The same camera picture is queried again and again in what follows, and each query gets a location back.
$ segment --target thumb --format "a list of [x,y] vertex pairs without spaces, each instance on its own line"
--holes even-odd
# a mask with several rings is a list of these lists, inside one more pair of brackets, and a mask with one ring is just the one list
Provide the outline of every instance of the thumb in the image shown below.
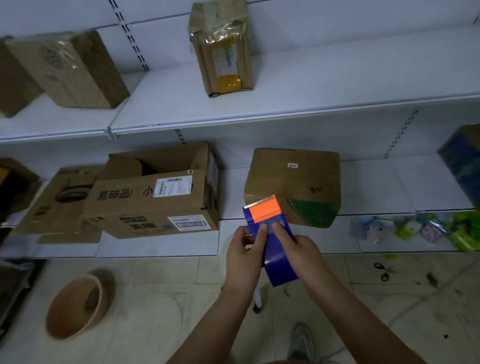
[[253,247],[251,250],[263,253],[265,248],[265,243],[267,242],[268,237],[268,225],[262,224],[257,232],[257,237],[255,242],[253,243]]
[[291,252],[295,249],[295,242],[290,238],[290,235],[287,231],[280,225],[278,222],[274,222],[272,224],[273,232],[275,233],[276,237],[282,243],[283,249],[286,253]]

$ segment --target person's right hand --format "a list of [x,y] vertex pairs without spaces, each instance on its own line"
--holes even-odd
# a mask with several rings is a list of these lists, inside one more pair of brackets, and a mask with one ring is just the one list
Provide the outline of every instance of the person's right hand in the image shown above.
[[308,236],[294,235],[295,243],[280,224],[274,222],[272,228],[282,243],[288,262],[305,286],[310,298],[313,299],[319,285],[332,274],[322,253]]

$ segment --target sneaker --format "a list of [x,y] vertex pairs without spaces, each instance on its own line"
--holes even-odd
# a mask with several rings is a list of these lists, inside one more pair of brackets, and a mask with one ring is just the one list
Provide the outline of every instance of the sneaker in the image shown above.
[[309,360],[310,362],[315,359],[315,343],[313,342],[312,332],[302,322],[299,322],[293,328],[287,358]]

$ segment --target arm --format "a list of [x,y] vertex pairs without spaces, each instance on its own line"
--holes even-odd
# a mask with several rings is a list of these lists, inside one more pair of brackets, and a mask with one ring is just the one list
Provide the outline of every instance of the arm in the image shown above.
[[310,238],[297,235],[295,243],[279,224],[274,224],[273,230],[309,297],[327,316],[357,363],[425,364],[338,281]]
[[[254,243],[246,234],[250,234],[248,228],[241,226],[233,235],[227,251],[227,277],[218,299],[167,364],[227,362],[260,278],[268,229],[262,225]],[[252,243],[247,251],[245,245]]]

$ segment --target white floor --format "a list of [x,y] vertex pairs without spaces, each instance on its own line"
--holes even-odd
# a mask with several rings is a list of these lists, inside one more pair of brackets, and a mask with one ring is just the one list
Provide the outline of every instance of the white floor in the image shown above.
[[[428,363],[480,362],[480,260],[477,255],[328,255],[338,278]],[[380,280],[375,262],[391,268]],[[57,342],[44,329],[55,293],[96,270],[115,281],[104,319],[71,341]],[[59,259],[45,267],[0,348],[2,364],[164,363],[220,292],[216,257]],[[429,284],[431,272],[439,289]],[[308,324],[317,362],[353,363],[342,341],[300,282],[262,290],[264,310],[248,311],[232,355],[239,364],[284,359],[290,331]]]

